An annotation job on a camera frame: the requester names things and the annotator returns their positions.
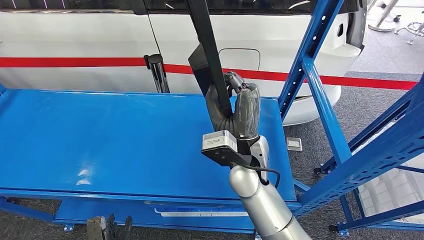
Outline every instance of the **black cable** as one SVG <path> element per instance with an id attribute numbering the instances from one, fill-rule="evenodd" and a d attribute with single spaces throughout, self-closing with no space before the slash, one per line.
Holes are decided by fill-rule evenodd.
<path id="1" fill-rule="evenodd" d="M 278 185 L 280 183 L 280 173 L 277 170 L 265 168 L 265 167 L 256 167 L 256 166 L 243 166 L 247 169 L 255 170 L 255 171 L 263 171 L 263 172 L 270 172 L 277 174 L 277 180 L 275 181 L 275 188 L 278 188 Z"/>

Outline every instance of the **silver robot arm segment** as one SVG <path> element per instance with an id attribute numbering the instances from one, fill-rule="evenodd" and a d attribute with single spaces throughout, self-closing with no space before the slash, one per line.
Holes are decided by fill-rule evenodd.
<path id="1" fill-rule="evenodd" d="M 267 139 L 258 134 L 258 87 L 233 71 L 224 78 L 231 86 L 229 91 L 237 93 L 235 112 L 224 117 L 211 85 L 205 99 L 215 132 L 203 135 L 202 154 L 230 167 L 229 183 L 263 240 L 310 240 L 264 171 L 269 171 L 264 169 L 268 167 L 269 146 Z"/>
<path id="2" fill-rule="evenodd" d="M 263 185 L 256 171 L 237 165 L 229 172 L 229 184 L 240 197 L 263 240 L 310 240 L 271 184 Z"/>

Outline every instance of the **blue metal shelf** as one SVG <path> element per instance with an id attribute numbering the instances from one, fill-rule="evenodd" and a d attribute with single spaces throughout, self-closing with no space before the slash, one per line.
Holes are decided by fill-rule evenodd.
<path id="1" fill-rule="evenodd" d="M 339 198 L 347 222 L 336 230 L 343 234 L 362 227 L 422 230 L 392 221 L 423 213 L 422 201 L 365 217 L 357 188 L 424 152 L 424 75 L 348 144 L 314 65 L 342 2 L 317 1 L 280 97 L 262 99 L 259 133 L 269 143 L 269 167 L 281 173 L 278 191 L 297 217 Z M 305 77 L 334 155 L 319 168 L 327 175 L 313 186 L 293 180 L 282 129 Z M 229 169 L 200 153 L 202 135 L 213 131 L 203 96 L 3 87 L 0 93 L 1 210 L 67 225 L 114 212 L 120 223 L 132 215 L 136 226 L 252 231 L 246 216 L 162 217 L 155 212 L 155 207 L 243 210 L 228 183 Z M 394 126 L 351 155 L 392 121 Z M 274 175 L 269 178 L 275 181 Z M 360 219 L 350 212 L 345 197 L 350 191 Z M 52 215 L 8 202 L 9 197 L 60 199 L 62 204 Z"/>

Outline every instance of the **caster wheel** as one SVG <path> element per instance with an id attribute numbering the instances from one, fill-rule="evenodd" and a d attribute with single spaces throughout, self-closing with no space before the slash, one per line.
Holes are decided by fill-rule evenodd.
<path id="1" fill-rule="evenodd" d="M 335 225 L 328 226 L 328 230 L 332 233 L 338 233 L 339 232 L 339 229 L 337 229 L 337 226 L 335 226 Z"/>
<path id="2" fill-rule="evenodd" d="M 8 197 L 6 202 L 19 205 L 21 203 L 21 199 L 17 197 Z"/>

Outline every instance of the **blue tabletop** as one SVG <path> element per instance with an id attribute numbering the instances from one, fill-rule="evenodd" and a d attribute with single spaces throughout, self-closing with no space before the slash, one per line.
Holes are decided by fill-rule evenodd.
<path id="1" fill-rule="evenodd" d="M 278 113 L 262 99 L 259 133 L 280 194 L 295 201 Z M 7 89 L 0 129 L 0 189 L 238 199 L 229 168 L 200 152 L 213 132 L 200 95 Z"/>

